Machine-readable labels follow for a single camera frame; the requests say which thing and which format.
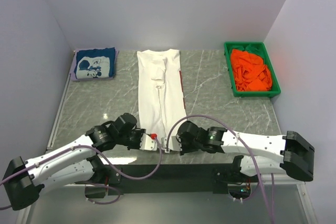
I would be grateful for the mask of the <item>white t-shirt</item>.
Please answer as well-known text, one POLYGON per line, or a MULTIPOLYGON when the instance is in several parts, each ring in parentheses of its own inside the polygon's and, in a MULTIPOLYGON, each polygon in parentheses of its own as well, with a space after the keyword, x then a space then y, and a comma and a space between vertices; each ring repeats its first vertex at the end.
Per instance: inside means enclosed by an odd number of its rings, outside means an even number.
POLYGON ((140 127, 162 137, 177 135, 173 125, 186 116, 180 51, 138 51, 140 127))

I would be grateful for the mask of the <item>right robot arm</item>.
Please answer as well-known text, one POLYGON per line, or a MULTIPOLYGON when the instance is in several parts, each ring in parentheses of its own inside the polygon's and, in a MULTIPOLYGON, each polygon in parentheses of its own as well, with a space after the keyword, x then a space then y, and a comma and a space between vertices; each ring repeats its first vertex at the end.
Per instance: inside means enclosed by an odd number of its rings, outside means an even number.
POLYGON ((182 144, 180 153, 201 150, 240 156, 240 173, 286 174, 292 179, 311 182, 314 170, 314 147, 299 133, 257 135, 230 131, 226 127, 203 129, 191 121, 181 124, 177 131, 182 144))

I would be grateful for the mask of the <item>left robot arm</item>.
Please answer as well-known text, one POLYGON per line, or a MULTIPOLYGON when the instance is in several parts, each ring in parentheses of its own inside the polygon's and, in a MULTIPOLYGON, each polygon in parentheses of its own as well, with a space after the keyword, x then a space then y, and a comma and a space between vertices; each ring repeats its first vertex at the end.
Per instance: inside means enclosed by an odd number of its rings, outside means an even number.
POLYGON ((116 145, 138 150, 145 129, 136 118, 124 113, 115 121, 93 126, 69 144, 42 156, 10 161, 1 185, 14 211, 36 202, 40 195, 73 183, 108 184, 115 172, 102 161, 101 153, 116 145))

